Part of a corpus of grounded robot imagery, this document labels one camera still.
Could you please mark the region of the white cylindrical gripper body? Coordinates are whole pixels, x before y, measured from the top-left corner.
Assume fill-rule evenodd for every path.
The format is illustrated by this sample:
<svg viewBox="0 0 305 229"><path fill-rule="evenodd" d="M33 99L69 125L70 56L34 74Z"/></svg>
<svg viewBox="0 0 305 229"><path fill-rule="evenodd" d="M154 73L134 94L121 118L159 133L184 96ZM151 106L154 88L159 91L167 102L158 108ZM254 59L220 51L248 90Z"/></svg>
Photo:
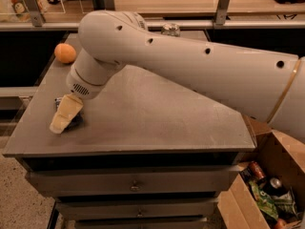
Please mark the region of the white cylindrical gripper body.
<svg viewBox="0 0 305 229"><path fill-rule="evenodd" d="M108 63L95 59L82 49L71 65L66 83L69 90L79 98L93 99L124 67L125 64Z"/></svg>

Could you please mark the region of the cream foam-padded gripper finger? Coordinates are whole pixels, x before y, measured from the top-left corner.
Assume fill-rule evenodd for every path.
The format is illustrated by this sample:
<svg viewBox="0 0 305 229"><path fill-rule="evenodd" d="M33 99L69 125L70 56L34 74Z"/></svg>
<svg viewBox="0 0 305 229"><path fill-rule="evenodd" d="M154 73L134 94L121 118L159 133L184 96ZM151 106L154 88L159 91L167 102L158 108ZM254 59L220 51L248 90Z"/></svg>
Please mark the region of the cream foam-padded gripper finger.
<svg viewBox="0 0 305 229"><path fill-rule="evenodd" d="M83 108L83 101L75 94L65 94L54 114L50 130L61 134Z"/></svg>

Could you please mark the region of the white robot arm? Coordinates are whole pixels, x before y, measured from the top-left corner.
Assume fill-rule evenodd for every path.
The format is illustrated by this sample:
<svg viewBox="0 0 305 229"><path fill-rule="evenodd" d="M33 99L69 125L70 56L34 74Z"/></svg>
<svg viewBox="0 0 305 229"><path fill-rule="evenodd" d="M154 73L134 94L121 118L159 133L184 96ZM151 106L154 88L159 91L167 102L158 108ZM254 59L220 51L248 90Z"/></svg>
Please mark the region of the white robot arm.
<svg viewBox="0 0 305 229"><path fill-rule="evenodd" d="M88 13L78 38L81 51L66 84L82 99L97 97L133 65L305 139L305 66L295 54L153 33L130 11Z"/></svg>

